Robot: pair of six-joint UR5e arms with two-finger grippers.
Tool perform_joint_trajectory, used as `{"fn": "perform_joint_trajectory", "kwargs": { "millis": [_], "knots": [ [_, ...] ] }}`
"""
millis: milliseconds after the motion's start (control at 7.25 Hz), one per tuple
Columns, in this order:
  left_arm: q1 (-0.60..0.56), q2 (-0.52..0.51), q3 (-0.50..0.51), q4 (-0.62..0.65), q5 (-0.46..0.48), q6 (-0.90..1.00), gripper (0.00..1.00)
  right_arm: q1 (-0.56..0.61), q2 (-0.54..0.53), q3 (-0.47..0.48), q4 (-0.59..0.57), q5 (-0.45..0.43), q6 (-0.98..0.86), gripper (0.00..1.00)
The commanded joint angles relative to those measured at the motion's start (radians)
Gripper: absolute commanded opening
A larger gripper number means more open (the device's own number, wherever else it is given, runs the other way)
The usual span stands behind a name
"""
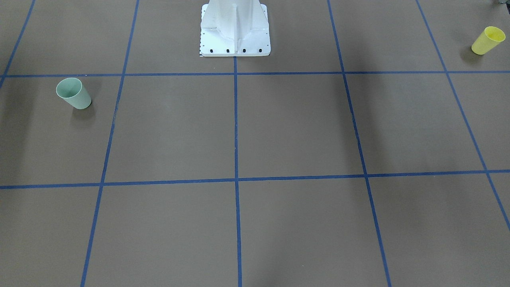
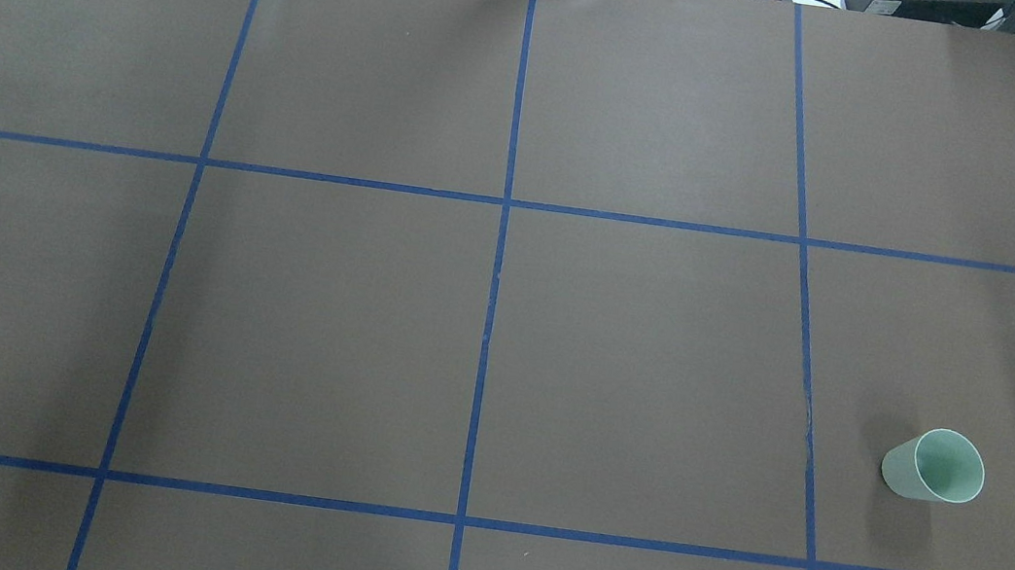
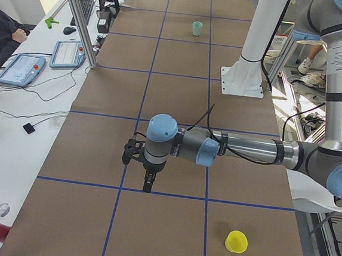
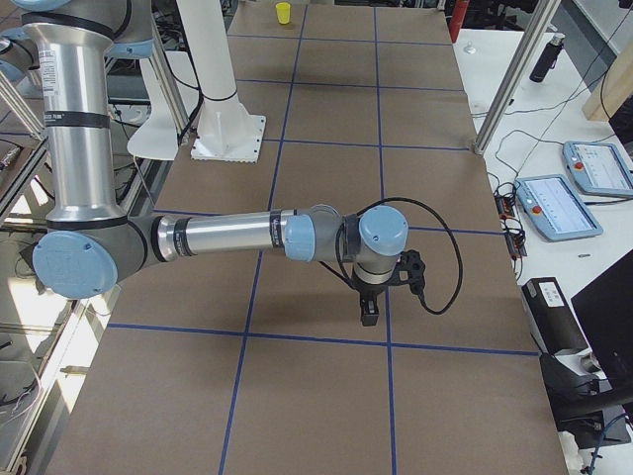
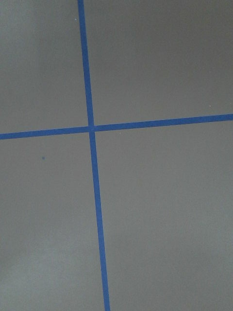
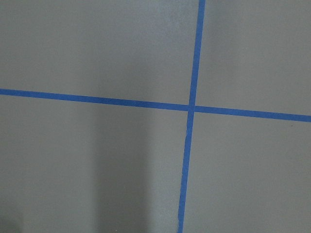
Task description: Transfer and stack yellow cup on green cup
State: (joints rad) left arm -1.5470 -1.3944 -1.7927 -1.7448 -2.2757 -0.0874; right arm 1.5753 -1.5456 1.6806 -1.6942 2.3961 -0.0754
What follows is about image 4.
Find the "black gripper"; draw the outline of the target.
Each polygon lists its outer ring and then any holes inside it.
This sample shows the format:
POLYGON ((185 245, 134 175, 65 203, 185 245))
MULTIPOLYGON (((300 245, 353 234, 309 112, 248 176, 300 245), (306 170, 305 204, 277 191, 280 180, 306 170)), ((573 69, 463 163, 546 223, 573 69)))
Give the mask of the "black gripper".
POLYGON ((374 327, 377 324, 380 312, 378 296, 395 282, 395 278, 390 277, 385 282, 372 284, 362 280, 357 274, 352 275, 354 289, 359 294, 360 320, 363 327, 374 327))

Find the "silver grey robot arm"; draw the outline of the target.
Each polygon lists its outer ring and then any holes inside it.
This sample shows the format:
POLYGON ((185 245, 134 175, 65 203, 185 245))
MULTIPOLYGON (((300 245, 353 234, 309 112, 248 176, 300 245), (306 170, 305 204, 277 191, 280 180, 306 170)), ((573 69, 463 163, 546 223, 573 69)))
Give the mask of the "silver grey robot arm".
POLYGON ((307 210, 175 220, 131 219, 117 204, 105 72, 107 52, 125 41, 153 48, 146 1, 25 1, 23 27, 38 48, 44 122, 55 205, 36 245, 39 279, 56 294, 102 294, 153 262, 180 256, 281 248, 298 261, 318 261, 359 295, 361 322, 379 317, 378 296, 401 284, 412 258, 407 221, 374 205, 342 216, 307 210))

